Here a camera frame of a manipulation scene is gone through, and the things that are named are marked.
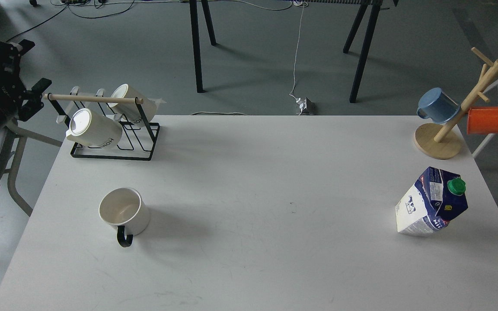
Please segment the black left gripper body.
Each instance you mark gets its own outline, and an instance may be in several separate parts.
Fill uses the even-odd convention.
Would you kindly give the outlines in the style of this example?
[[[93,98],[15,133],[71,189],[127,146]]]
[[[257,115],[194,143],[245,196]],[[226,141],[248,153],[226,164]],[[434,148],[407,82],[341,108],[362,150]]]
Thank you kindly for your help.
[[[21,57],[13,43],[0,41],[0,122],[18,118],[19,96],[28,90],[19,76]]]

